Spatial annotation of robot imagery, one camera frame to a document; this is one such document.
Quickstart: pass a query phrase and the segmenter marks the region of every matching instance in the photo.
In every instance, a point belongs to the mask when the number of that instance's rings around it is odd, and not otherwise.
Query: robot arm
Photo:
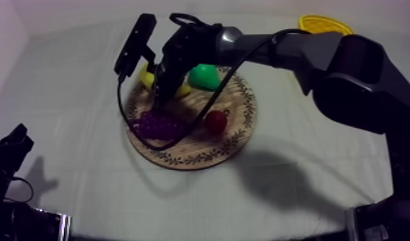
[[[115,66],[117,74],[130,76],[140,56],[153,63],[149,71],[155,76],[155,109],[174,97],[186,73],[199,63],[234,67],[245,57],[245,61],[291,70],[303,93],[312,92],[318,109],[328,118],[386,135],[394,194],[362,209],[360,228],[381,222],[410,227],[410,84],[380,44],[359,35],[310,35],[299,30],[278,37],[244,35],[235,27],[207,25],[182,13],[173,13],[170,19],[180,28],[163,47],[161,63],[154,65],[154,55],[146,46],[155,18],[143,14]],[[126,65],[130,71],[123,72]],[[408,240],[400,239],[410,233],[407,229],[390,230],[397,240]]]

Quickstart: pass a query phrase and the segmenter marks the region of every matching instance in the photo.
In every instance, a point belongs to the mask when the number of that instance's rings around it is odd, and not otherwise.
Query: purple grapes
[[[131,124],[143,138],[153,140],[172,140],[182,134],[186,124],[165,113],[145,111]]]

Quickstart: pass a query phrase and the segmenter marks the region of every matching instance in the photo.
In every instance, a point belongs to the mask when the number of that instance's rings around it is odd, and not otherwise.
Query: decorative leaf border
[[[222,72],[222,73],[227,73],[229,72],[230,68],[229,67],[223,67],[223,66],[218,66],[217,70]],[[233,75],[233,80],[235,85],[238,87],[241,95],[244,97],[245,102],[243,103],[244,105],[244,128],[249,129],[253,127],[254,123],[254,111],[255,111],[255,106],[254,106],[254,95],[252,93],[252,90],[247,87],[243,83],[243,79],[239,77],[239,75],[234,74]],[[136,98],[135,96],[140,95],[144,91],[143,86],[135,87],[133,92],[131,93],[131,98],[129,99],[129,104],[127,106],[127,114],[129,117],[134,118],[137,113],[137,107],[136,107]],[[223,141],[223,144],[217,148],[217,149],[212,149],[210,152],[202,152],[199,153],[195,156],[187,156],[185,158],[181,157],[175,157],[172,156],[169,152],[167,151],[153,151],[150,150],[149,148],[145,147],[150,151],[150,153],[163,161],[164,163],[168,165],[195,165],[197,163],[202,163],[202,162],[212,162],[215,158],[219,156],[225,156],[229,155],[233,152],[233,150],[238,146],[239,142],[241,139],[246,137],[247,130],[246,129],[238,129],[237,131],[234,132],[234,134],[229,137],[227,140]]]

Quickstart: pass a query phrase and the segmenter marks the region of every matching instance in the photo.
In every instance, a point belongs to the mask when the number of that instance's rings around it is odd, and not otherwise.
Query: black cable
[[[192,22],[195,25],[198,26],[203,26],[203,25],[207,25],[206,23],[200,21],[198,18],[196,18],[195,16],[192,15],[188,15],[185,13],[172,13],[169,16],[169,19],[174,22],[175,24],[178,24],[180,26],[187,26],[189,25],[189,23],[187,21]]]
[[[29,186],[29,188],[30,188],[30,197],[29,197],[29,199],[27,199],[25,201],[18,201],[18,200],[11,199],[9,197],[5,197],[4,200],[8,200],[8,201],[11,201],[13,203],[28,203],[28,202],[30,202],[33,199],[33,197],[35,196],[35,191],[33,190],[33,187],[31,186],[29,181],[27,181],[24,178],[19,178],[19,177],[15,177],[15,176],[12,178],[12,181],[22,181],[23,183],[27,184],[27,186]]]
[[[254,52],[256,52],[259,48],[264,46],[266,43],[274,39],[275,41],[278,41],[281,37],[289,34],[289,33],[307,33],[303,30],[300,29],[285,29],[278,31],[277,33],[274,33],[273,35],[270,35],[268,38],[264,39],[263,41],[259,42],[256,46],[252,47],[250,50],[248,50],[239,60],[238,62],[231,67],[231,70],[224,76],[222,82],[220,85],[217,87],[217,89],[214,91],[214,94],[211,96],[209,101],[206,103],[205,107],[201,110],[201,112],[196,116],[196,118],[193,120],[193,122],[184,130],[182,135],[179,137],[173,139],[173,141],[169,142],[168,144],[165,144],[163,146],[154,146],[148,143],[144,138],[142,138],[139,133],[136,131],[136,129],[130,125],[129,120],[126,116],[126,113],[124,113],[123,105],[121,103],[121,84],[126,78],[126,75],[122,72],[120,73],[119,76],[119,83],[117,87],[117,101],[120,109],[121,116],[124,119],[124,122],[126,122],[127,126],[129,127],[130,131],[135,135],[135,137],[146,147],[149,149],[152,149],[154,151],[163,151],[168,148],[173,147],[176,145],[178,142],[180,142],[184,137],[186,137],[190,132],[193,130],[196,125],[204,118],[204,116],[208,113],[208,110],[211,108],[211,106],[214,104],[215,100],[219,97],[220,93],[223,91],[223,88],[227,85],[227,82],[232,78],[233,74],[236,72],[236,70],[242,65],[243,62],[246,61],[246,59],[252,55]]]

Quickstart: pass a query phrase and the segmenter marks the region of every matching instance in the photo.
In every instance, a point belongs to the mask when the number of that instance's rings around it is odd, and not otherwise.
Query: white wall
[[[29,34],[12,3],[0,0],[0,90],[28,42]]]
[[[410,0],[16,0],[17,11],[32,34],[171,12],[193,14],[258,13],[330,15],[356,25],[410,35]]]

